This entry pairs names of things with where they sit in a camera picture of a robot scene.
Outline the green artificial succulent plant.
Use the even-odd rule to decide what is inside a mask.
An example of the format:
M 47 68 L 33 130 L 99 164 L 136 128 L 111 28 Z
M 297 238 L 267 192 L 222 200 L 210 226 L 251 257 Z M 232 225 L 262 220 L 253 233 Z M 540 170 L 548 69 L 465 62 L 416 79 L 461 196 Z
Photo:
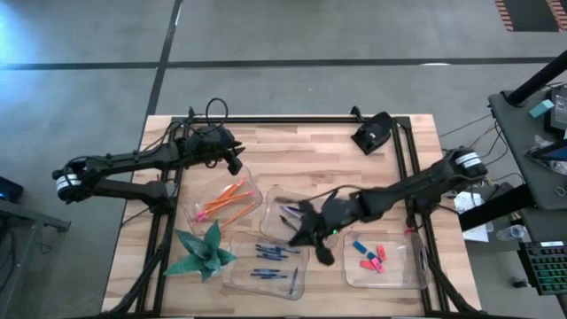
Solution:
M 221 227 L 218 221 L 212 224 L 203 237 L 183 230 L 175 230 L 175 234 L 189 254 L 171 265 L 163 273 L 164 276 L 198 272 L 201 281 L 205 282 L 213 273 L 218 273 L 222 267 L 237 259 L 233 253 L 221 249 Z

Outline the grey side table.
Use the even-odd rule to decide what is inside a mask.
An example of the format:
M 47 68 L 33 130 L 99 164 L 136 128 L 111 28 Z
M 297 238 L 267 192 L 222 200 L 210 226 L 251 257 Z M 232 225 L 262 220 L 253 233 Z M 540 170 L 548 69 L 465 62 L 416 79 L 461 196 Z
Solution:
M 556 142 L 555 135 L 544 130 L 544 118 L 533 118 L 529 112 L 546 97 L 538 91 L 528 97 L 520 107 L 510 105 L 501 93 L 488 98 L 493 116 L 497 120 L 515 162 L 524 178 L 534 205 L 542 210 L 567 210 L 567 195 L 555 193 L 557 187 L 567 190 L 567 176 L 555 173 L 525 155 L 535 144 L 535 137 Z

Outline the black tablet screen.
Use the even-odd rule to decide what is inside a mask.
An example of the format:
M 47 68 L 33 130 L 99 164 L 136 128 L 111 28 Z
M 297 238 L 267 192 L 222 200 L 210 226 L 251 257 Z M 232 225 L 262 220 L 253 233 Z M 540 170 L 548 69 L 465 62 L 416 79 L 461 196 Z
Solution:
M 567 161 L 567 140 L 545 147 L 534 147 L 531 156 L 537 160 Z

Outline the black diagonal pole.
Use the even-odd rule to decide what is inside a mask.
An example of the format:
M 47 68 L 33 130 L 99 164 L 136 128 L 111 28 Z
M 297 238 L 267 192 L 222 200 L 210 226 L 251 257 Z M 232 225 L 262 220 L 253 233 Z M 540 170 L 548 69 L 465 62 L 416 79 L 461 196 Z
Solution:
M 510 105 L 519 107 L 528 97 L 567 70 L 567 50 L 506 96 Z

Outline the black box blue light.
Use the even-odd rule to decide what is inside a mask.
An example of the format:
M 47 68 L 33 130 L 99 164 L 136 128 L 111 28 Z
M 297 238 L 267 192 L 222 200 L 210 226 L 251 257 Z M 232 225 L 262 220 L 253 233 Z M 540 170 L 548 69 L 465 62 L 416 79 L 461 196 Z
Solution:
M 0 199 L 18 204 L 23 195 L 24 188 L 6 178 L 0 176 Z

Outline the black computer keyboard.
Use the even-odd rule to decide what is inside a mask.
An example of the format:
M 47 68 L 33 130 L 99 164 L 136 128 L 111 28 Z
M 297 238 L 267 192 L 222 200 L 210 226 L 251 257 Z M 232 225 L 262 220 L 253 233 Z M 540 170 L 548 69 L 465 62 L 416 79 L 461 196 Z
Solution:
M 520 243 L 517 254 L 528 283 L 539 295 L 567 294 L 567 244 L 563 241 Z

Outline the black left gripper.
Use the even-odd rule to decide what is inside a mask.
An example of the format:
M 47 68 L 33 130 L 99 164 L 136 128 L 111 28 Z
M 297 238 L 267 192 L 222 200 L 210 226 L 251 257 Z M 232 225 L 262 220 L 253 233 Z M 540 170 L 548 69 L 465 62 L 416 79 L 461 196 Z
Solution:
M 188 138 L 188 166 L 225 160 L 228 171 L 237 175 L 243 164 L 238 155 L 245 150 L 232 133 L 224 127 L 205 132 L 199 128 Z

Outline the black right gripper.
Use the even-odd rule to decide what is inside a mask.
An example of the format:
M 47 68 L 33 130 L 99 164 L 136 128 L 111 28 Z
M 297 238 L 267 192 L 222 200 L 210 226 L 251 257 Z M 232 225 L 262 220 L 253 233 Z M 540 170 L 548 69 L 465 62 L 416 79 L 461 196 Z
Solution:
M 318 230 L 341 231 L 359 221 L 361 209 L 358 204 L 358 195 L 358 192 L 353 192 L 346 197 L 339 197 L 337 192 L 332 192 L 322 204 Z M 331 250 L 322 243 L 322 238 L 318 235 L 316 225 L 313 223 L 303 223 L 288 245 L 291 247 L 314 246 L 315 256 L 321 264 L 330 266 L 335 262 Z

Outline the clear plastic bottle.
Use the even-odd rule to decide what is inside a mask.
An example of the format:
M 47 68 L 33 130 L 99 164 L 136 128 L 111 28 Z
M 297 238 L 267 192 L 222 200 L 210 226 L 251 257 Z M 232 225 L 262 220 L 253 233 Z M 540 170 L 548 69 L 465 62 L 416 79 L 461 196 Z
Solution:
M 524 240 L 524 237 L 528 234 L 528 230 L 524 225 L 516 224 L 508 226 L 503 230 L 498 230 L 496 237 L 500 241 L 520 241 Z

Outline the black floor mat orange stripes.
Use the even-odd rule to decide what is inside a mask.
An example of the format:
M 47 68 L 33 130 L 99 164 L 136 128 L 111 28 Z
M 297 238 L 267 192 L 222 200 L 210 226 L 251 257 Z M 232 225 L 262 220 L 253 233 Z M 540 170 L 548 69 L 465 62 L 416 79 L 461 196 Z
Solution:
M 494 0 L 509 32 L 567 32 L 567 0 Z

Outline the teal small box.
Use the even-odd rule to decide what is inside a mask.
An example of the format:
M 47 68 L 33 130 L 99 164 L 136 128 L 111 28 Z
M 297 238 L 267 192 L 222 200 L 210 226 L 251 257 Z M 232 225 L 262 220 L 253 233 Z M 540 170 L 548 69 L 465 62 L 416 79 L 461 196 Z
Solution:
M 530 111 L 529 114 L 534 118 L 538 118 L 541 115 L 545 114 L 546 112 L 548 112 L 549 110 L 553 109 L 555 107 L 555 104 L 549 100 L 549 99 L 545 99 L 541 102 L 539 102 L 536 106 L 534 106 Z

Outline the white paper sheet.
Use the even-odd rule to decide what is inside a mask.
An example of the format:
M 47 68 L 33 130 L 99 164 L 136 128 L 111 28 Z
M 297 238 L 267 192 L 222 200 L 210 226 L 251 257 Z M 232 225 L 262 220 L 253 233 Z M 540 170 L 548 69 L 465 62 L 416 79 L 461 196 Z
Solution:
M 476 206 L 482 205 L 483 203 L 484 200 L 481 198 L 480 194 L 474 192 L 462 191 L 454 198 L 454 206 L 458 214 L 463 214 Z M 485 224 L 477 226 L 471 230 L 463 231 L 462 235 L 463 238 L 468 241 L 489 242 L 488 231 Z

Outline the black metal beam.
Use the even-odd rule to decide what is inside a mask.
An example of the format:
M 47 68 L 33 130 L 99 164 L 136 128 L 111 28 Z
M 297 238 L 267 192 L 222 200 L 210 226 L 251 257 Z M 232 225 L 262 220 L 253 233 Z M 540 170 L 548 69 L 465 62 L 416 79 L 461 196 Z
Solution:
M 502 183 L 484 204 L 459 215 L 461 230 L 471 230 L 517 210 L 534 206 L 535 200 L 527 185 L 513 188 L 509 183 Z

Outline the black metal stand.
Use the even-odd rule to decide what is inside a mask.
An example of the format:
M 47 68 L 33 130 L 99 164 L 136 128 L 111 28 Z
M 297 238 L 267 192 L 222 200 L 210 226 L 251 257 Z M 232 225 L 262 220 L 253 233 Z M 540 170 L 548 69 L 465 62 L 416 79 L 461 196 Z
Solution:
M 361 126 L 351 136 L 351 139 L 359 146 L 365 155 L 370 155 L 382 146 L 392 135 L 393 118 L 387 112 L 377 113 L 365 120 L 360 109 L 355 105 L 352 107 L 351 115 L 361 123 Z

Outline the clear plastic bin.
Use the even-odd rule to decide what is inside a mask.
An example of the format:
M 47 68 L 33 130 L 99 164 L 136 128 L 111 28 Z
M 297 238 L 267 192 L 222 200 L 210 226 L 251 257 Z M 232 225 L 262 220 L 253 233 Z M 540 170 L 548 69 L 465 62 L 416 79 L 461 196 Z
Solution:
M 240 199 L 237 202 L 217 210 L 201 222 L 196 220 L 198 213 L 204 210 L 203 208 L 206 202 L 217 199 L 229 186 L 241 179 L 245 180 L 244 183 L 231 196 L 254 191 L 252 196 Z M 260 232 L 259 212 L 262 208 L 264 197 L 247 167 L 242 167 L 237 175 L 222 173 L 221 175 L 205 176 L 204 173 L 201 173 L 199 180 L 187 181 L 183 185 L 181 194 L 181 208 L 185 213 L 190 229 L 196 235 L 204 235 L 215 221 L 218 221 L 221 227 L 225 221 L 252 202 L 256 202 L 255 208 L 224 229 L 221 229 L 221 232 Z
M 257 248 L 255 244 L 298 250 L 301 251 L 301 254 L 283 253 L 281 255 L 287 256 L 283 261 L 259 259 L 256 257 L 257 254 L 267 252 Z M 309 251 L 306 248 L 292 248 L 281 240 L 238 232 L 229 241 L 229 251 L 236 255 L 237 259 L 232 261 L 223 272 L 222 281 L 226 286 L 287 300 L 298 300 L 302 297 L 309 262 Z M 263 280 L 251 277 L 254 268 L 280 269 L 277 274 L 287 275 L 288 278 Z M 295 268 L 299 268 L 299 273 L 294 293 L 290 296 L 291 278 Z
M 276 239 L 283 240 L 285 242 L 291 240 L 291 238 L 297 233 L 289 227 L 285 226 L 281 220 L 280 215 L 287 218 L 295 227 L 298 229 L 301 226 L 301 218 L 296 219 L 293 216 L 284 212 L 280 206 L 293 206 L 299 209 L 299 204 L 297 205 L 281 205 L 274 201 L 276 197 L 284 198 L 296 198 L 296 199 L 307 199 L 308 195 L 300 194 L 296 192 L 286 191 L 279 187 L 271 188 L 263 203 L 264 217 L 260 223 L 260 232 L 266 237 L 272 237 Z
M 385 249 L 383 273 L 365 269 L 361 261 L 369 261 L 358 252 L 353 242 L 359 241 L 377 256 L 377 246 Z M 423 242 L 415 233 L 371 233 L 351 231 L 343 240 L 343 270 L 346 282 L 355 288 L 424 289 L 429 284 L 427 257 Z

